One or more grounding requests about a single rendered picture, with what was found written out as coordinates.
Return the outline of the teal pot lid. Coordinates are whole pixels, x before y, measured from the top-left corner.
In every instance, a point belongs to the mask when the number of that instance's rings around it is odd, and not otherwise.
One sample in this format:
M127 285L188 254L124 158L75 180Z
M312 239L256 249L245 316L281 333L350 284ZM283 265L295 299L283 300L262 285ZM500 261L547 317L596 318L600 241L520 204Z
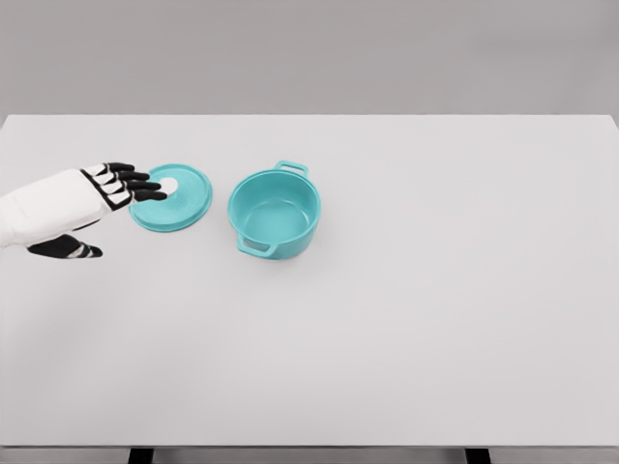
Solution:
M208 211L213 188L199 169L183 163L168 163L151 168L150 181L163 185L173 179L177 187L162 201L147 200L132 204L129 212L141 227L155 232L175 232L193 225Z

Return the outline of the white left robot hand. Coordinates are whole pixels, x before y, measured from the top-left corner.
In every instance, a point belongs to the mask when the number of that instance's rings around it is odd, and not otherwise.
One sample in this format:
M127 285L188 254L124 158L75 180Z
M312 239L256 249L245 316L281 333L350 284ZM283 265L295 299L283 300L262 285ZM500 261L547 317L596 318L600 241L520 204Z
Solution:
M9 193L22 213L19 244L13 246L61 260L103 256L99 247L74 237L74 231L132 204L167 198L149 174L122 162L63 170Z

